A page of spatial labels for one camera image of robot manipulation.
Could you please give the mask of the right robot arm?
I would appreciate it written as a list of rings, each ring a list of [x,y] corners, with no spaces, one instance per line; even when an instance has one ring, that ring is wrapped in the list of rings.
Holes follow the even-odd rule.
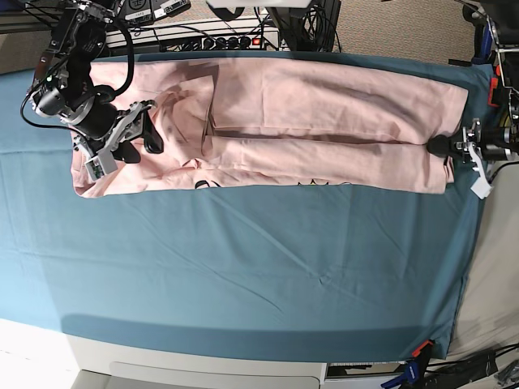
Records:
[[[127,44],[127,75],[119,88],[96,85],[90,76],[92,62],[105,48],[108,27],[116,28]],[[161,154],[164,143],[148,114],[154,101],[136,102],[127,110],[113,104],[129,89],[134,74],[134,46],[127,26],[118,18],[118,2],[69,1],[24,102],[43,118],[58,118],[61,128],[75,133],[75,150],[88,158],[106,152],[110,158],[136,164],[140,155],[133,139],[143,139],[150,154]]]

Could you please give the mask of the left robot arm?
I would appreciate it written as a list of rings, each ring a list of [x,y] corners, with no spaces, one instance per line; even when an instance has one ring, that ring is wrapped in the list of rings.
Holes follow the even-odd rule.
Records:
[[[488,104],[502,111],[504,119],[494,128],[473,120],[456,134],[438,135],[427,150],[435,156],[463,162],[511,160],[518,156],[518,2],[462,1],[464,18],[478,33],[474,38],[472,64],[494,67]]]

